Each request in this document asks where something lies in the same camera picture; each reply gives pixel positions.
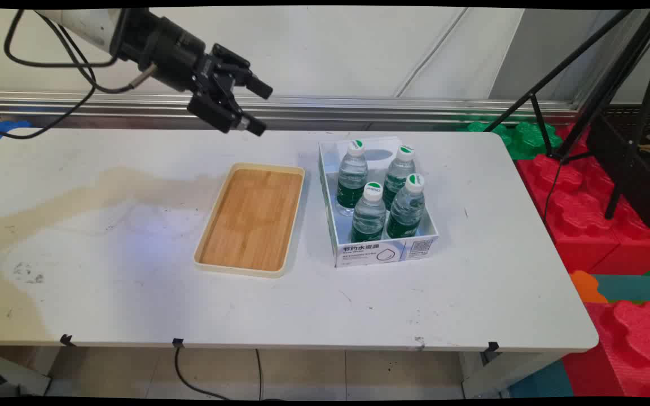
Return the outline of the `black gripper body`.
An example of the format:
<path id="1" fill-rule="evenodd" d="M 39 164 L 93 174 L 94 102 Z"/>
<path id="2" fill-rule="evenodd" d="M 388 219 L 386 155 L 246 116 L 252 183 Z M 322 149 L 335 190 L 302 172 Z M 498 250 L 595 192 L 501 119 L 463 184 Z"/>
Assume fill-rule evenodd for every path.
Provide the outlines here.
<path id="1" fill-rule="evenodd" d="M 218 103 L 241 85 L 245 59 L 234 51 L 215 43 L 207 53 L 201 39 L 149 8 L 121 11 L 111 49 L 117 59 L 133 61 L 141 72 L 155 65 L 155 80 L 178 92 L 211 92 Z"/>

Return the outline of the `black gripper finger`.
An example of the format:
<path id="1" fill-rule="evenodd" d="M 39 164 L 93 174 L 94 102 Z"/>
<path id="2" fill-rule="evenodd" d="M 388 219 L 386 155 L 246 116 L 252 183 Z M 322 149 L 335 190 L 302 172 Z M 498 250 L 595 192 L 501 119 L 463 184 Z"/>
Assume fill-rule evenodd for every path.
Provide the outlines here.
<path id="1" fill-rule="evenodd" d="M 266 124 L 250 113 L 245 112 L 237 103 L 232 106 L 222 105 L 213 100 L 209 94 L 196 92 L 187 105 L 189 113 L 200 118 L 209 126 L 227 133 L 232 129 L 249 131 L 255 136 L 263 136 Z"/>
<path id="2" fill-rule="evenodd" d="M 219 43 L 213 45 L 211 55 L 215 58 L 214 71 L 232 77 L 235 86 L 245 87 L 264 100 L 273 94 L 273 88 L 256 77 L 244 57 Z"/>

